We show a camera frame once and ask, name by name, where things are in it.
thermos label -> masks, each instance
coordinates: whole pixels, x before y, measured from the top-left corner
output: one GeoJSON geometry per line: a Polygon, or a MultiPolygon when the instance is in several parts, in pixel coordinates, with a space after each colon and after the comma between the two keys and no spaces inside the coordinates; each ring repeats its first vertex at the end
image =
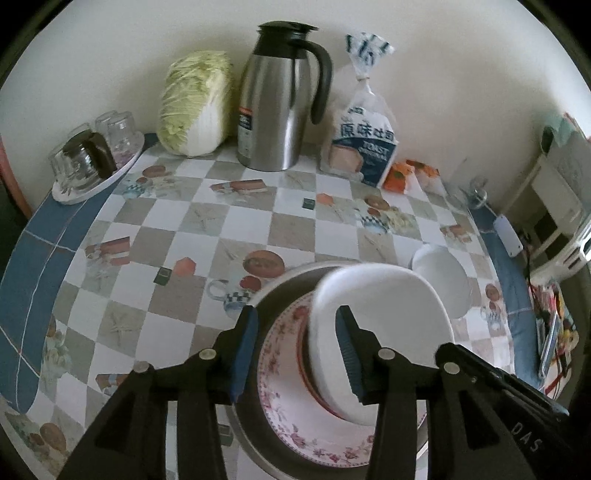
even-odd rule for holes
{"type": "Polygon", "coordinates": [[[251,157],[252,148],[252,110],[240,107],[238,121],[238,153],[243,157],[251,157]]]}

floral plate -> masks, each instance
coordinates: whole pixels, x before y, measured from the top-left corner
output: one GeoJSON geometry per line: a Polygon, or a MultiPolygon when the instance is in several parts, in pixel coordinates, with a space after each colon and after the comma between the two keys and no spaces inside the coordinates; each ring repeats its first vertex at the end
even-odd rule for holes
{"type": "Polygon", "coordinates": [[[369,463],[374,427],[357,425],[328,412],[300,374],[297,347],[308,322],[312,293],[292,303],[267,333],[258,363],[258,394],[277,436],[315,463],[356,467],[369,463]]]}

orange package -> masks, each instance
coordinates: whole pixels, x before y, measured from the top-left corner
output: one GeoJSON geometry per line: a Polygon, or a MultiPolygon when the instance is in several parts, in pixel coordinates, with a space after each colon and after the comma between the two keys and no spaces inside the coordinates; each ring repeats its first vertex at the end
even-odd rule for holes
{"type": "Polygon", "coordinates": [[[406,193],[407,177],[414,174],[414,166],[408,163],[396,162],[392,164],[382,188],[389,192],[406,193]]]}
{"type": "Polygon", "coordinates": [[[416,160],[407,160],[406,162],[415,168],[418,184],[424,192],[441,194],[443,185],[438,169],[416,160]]]}

white tray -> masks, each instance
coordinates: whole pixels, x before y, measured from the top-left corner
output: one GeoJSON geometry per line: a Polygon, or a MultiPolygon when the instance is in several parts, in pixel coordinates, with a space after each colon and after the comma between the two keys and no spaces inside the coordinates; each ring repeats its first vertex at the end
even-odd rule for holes
{"type": "Polygon", "coordinates": [[[93,189],[88,190],[88,192],[77,193],[77,192],[70,192],[70,193],[62,193],[61,187],[55,181],[53,183],[53,188],[51,189],[51,195],[53,199],[57,202],[63,203],[64,205],[74,205],[75,203],[84,202],[89,198],[93,197],[99,192],[102,192],[105,188],[113,185],[118,179],[120,179],[125,173],[133,166],[135,161],[139,158],[142,153],[142,149],[144,147],[144,134],[140,133],[142,136],[141,139],[141,146],[138,149],[138,152],[129,160],[125,165],[123,165],[119,170],[113,173],[108,179],[104,179],[101,183],[99,183],[93,189]]]}

white wall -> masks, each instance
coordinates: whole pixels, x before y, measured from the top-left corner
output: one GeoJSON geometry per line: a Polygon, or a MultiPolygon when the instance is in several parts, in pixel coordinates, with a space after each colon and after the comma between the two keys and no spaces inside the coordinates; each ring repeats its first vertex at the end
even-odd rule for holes
{"type": "MultiPolygon", "coordinates": [[[[517,0],[74,0],[21,57],[0,90],[0,134],[27,199],[51,184],[46,154],[73,127],[131,110],[153,131],[167,67],[189,51],[227,50],[239,74],[269,20],[320,27],[336,89],[351,83],[343,35],[370,31],[397,52],[372,87],[400,124],[400,155],[449,176],[466,157],[499,202],[536,149],[548,111],[591,132],[591,93],[562,47],[517,0]]],[[[309,140],[322,128],[309,127],[309,140]]]]}

